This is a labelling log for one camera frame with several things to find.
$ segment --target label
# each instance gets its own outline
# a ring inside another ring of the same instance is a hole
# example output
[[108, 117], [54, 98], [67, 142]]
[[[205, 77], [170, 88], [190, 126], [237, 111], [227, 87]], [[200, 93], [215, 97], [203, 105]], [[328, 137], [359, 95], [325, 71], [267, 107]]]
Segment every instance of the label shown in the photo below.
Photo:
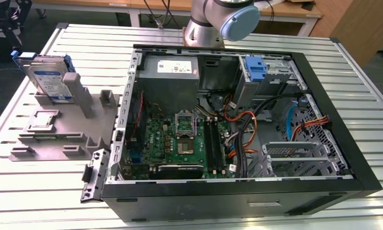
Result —
[[305, 17], [307, 17], [307, 18], [319, 18], [319, 17], [320, 17], [320, 15], [315, 15], [315, 14], [307, 14], [307, 15], [305, 15]]
[[110, 6], [127, 6], [126, 4], [120, 4], [120, 3], [108, 3]]
[[191, 62], [160, 60], [158, 73], [191, 73]]
[[34, 71], [35, 80], [46, 95], [54, 100], [68, 100], [71, 94], [62, 83], [60, 73], [56, 71]]
[[228, 103], [228, 106], [229, 106], [232, 109], [235, 109], [235, 107], [236, 107], [236, 105], [233, 104], [233, 102], [229, 102], [229, 103]]
[[229, 172], [235, 172], [236, 171], [236, 166], [229, 164], [228, 171]]

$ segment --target ram slot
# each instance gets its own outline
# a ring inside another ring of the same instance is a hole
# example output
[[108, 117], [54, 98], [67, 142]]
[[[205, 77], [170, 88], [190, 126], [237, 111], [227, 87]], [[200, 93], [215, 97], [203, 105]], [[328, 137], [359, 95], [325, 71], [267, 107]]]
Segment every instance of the ram slot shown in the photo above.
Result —
[[208, 121], [204, 121], [204, 144], [205, 144], [207, 171], [209, 172], [213, 169], [213, 158], [212, 158], [211, 131]]
[[211, 121], [209, 128], [211, 128], [209, 134], [211, 134], [211, 152], [213, 158], [213, 169], [216, 171], [220, 171], [223, 169], [223, 154], [220, 151], [216, 121]]

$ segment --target expansion card bracket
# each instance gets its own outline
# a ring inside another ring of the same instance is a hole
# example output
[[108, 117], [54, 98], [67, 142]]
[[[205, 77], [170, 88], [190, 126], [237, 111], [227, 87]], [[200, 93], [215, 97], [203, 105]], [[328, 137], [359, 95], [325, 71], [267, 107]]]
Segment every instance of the expansion card bracket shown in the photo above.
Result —
[[82, 181], [84, 182], [80, 203], [102, 202], [100, 194], [106, 179], [110, 151], [99, 149], [91, 155], [90, 163], [84, 165]]

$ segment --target metal table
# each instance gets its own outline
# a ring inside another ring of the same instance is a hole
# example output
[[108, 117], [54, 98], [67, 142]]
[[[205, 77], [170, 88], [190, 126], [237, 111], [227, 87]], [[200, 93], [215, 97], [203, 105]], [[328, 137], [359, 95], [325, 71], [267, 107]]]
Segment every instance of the metal table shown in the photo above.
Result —
[[[180, 45], [180, 30], [70, 24], [40, 54], [71, 56], [90, 92], [123, 91], [134, 43]], [[301, 52], [383, 186], [383, 96], [340, 44], [325, 38], [249, 35], [227, 48]], [[79, 203], [87, 161], [10, 162], [9, 150], [36, 104], [27, 78], [0, 117], [0, 229], [383, 229], [383, 190], [311, 216], [123, 223], [104, 203]]]

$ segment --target green motherboard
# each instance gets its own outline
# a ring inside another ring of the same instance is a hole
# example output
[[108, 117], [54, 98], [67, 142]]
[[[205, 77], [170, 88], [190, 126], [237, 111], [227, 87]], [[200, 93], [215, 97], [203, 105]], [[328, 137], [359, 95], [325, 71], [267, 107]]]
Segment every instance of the green motherboard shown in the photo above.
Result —
[[[131, 180], [147, 180], [147, 171], [150, 166], [160, 164], [176, 165], [200, 165], [204, 167], [203, 178], [228, 178], [227, 173], [208, 172], [205, 164], [205, 143], [204, 143], [204, 121], [195, 120], [193, 138], [175, 138], [175, 119], [174, 118], [151, 118], [147, 120], [144, 133], [144, 147], [142, 152], [130, 152], [132, 164], [124, 166], [128, 169]], [[187, 121], [180, 121], [178, 126], [182, 130], [192, 128], [187, 126]], [[217, 132], [223, 138], [223, 134], [228, 132], [228, 125], [224, 121], [216, 122]]]

